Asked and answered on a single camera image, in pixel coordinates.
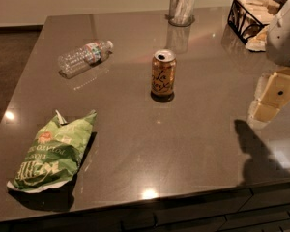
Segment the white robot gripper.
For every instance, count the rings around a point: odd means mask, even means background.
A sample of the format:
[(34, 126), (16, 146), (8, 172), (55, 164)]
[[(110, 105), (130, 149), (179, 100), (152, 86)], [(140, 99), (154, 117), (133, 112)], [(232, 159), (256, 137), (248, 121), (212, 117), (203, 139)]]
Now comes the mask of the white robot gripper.
[[(287, 0), (269, 25), (266, 53), (274, 63), (290, 67), (290, 0)], [(290, 102), (290, 69), (263, 72), (247, 113), (254, 130), (263, 129)]]

